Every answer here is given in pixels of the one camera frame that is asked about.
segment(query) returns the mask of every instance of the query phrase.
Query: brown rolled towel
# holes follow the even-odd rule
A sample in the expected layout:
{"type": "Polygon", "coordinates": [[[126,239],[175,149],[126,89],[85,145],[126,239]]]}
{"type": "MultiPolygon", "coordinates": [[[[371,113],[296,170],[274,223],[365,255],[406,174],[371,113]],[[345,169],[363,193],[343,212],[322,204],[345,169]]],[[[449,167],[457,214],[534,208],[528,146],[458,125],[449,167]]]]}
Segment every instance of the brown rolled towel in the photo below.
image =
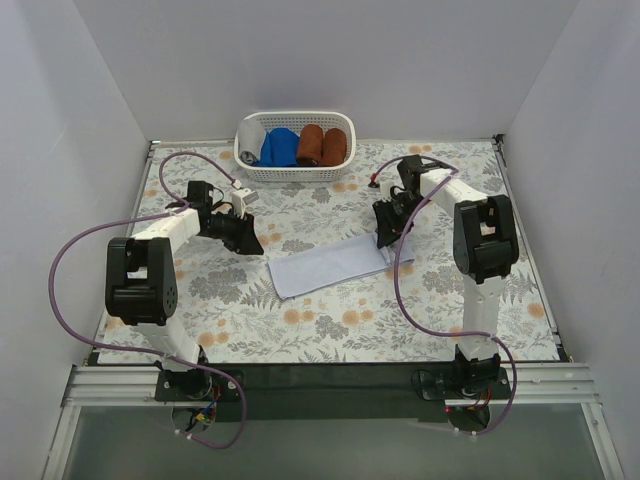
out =
{"type": "Polygon", "coordinates": [[[314,123],[300,132],[296,161],[301,167],[317,167],[322,161],[322,127],[314,123]]]}
{"type": "Polygon", "coordinates": [[[332,128],[324,135],[322,142],[321,167],[337,167],[347,156],[347,135],[339,128],[332,128]]]}

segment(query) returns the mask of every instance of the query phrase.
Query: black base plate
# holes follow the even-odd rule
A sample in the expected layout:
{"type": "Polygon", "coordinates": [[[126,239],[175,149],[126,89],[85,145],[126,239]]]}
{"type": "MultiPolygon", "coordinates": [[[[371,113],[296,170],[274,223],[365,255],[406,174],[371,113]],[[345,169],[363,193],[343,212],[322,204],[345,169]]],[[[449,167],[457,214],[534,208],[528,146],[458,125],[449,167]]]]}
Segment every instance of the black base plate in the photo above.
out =
{"type": "MultiPolygon", "coordinates": [[[[447,421],[444,400],[460,398],[459,392],[450,391],[438,399],[425,401],[411,382],[417,371],[428,371],[432,376],[449,375],[450,362],[212,366],[233,375],[243,385],[251,407],[250,420],[417,418],[444,423],[447,421]]],[[[217,378],[222,392],[220,401],[230,403],[218,409],[216,421],[238,421],[242,409],[238,393],[229,389],[228,381],[217,378]]],[[[509,397],[509,384],[501,381],[506,378],[505,370],[500,369],[499,380],[491,385],[492,398],[509,397]]],[[[179,391],[164,388],[164,383],[159,372],[157,401],[194,402],[179,391]]]]}

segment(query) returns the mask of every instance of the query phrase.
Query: cable connector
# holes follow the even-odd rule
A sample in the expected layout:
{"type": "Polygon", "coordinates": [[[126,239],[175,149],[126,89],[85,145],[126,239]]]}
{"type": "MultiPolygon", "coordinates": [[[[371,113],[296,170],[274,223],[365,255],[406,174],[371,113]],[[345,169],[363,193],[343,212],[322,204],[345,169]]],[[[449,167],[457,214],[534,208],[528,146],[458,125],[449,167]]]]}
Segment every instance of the cable connector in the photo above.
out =
{"type": "Polygon", "coordinates": [[[369,188],[380,188],[380,184],[378,182],[376,182],[376,179],[378,178],[377,174],[373,174],[371,175],[371,181],[369,182],[368,187],[369,188]]]}

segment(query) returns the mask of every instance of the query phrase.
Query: white plastic basket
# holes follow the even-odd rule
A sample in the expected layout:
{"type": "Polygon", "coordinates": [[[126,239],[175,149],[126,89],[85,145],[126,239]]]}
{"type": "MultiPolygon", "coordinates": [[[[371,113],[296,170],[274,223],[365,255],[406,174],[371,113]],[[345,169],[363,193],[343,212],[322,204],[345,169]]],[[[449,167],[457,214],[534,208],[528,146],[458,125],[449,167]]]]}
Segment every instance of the white plastic basket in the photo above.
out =
{"type": "Polygon", "coordinates": [[[356,151],[356,131],[353,122],[341,113],[292,111],[292,112],[258,112],[247,118],[255,118],[267,130],[277,127],[285,127],[300,135],[302,129],[310,124],[320,125],[324,132],[330,128],[339,128],[347,135],[347,157],[342,165],[337,167],[313,167],[313,168],[264,168],[252,167],[240,160],[238,134],[233,143],[233,156],[250,178],[260,182],[331,182],[340,178],[346,172],[346,168],[353,161],[356,151]]]}

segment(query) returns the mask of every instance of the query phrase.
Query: table surface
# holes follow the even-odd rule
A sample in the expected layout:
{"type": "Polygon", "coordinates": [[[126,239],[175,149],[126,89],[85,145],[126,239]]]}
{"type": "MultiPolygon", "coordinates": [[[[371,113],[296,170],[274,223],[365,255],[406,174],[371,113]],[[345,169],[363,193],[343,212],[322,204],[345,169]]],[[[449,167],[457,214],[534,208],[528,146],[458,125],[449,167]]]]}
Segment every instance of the table surface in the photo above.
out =
{"type": "MultiPolygon", "coordinates": [[[[259,192],[249,206],[265,254],[234,255],[217,240],[195,238],[174,255],[179,302],[175,315],[204,347],[213,363],[446,361],[455,339],[434,338],[411,327],[400,313],[390,271],[281,301],[267,262],[317,245],[375,229],[371,205],[379,191],[369,177],[387,159],[409,153],[441,158],[460,168],[458,178],[488,194],[506,194],[490,142],[362,143],[347,173],[333,183],[260,183],[249,180],[232,158],[231,147],[188,146],[218,161],[245,186],[259,192]]],[[[170,199],[158,181],[158,167],[180,149],[155,150],[138,215],[162,211],[170,199]]],[[[165,168],[167,184],[185,194],[189,180],[206,180],[229,200],[228,181],[195,157],[177,157],[165,168]]],[[[400,179],[395,168],[383,178],[400,179]]],[[[140,223],[135,232],[146,228],[140,223]]],[[[452,258],[453,222],[436,205],[419,214],[408,242],[416,252],[401,269],[409,311],[423,325],[457,332],[462,325],[462,277],[452,258]]],[[[523,242],[520,259],[507,278],[500,302],[498,335],[517,360],[558,360],[537,279],[523,242]]],[[[104,340],[148,346],[142,335],[109,318],[104,340]]],[[[104,351],[99,363],[150,363],[155,357],[104,351]]]]}

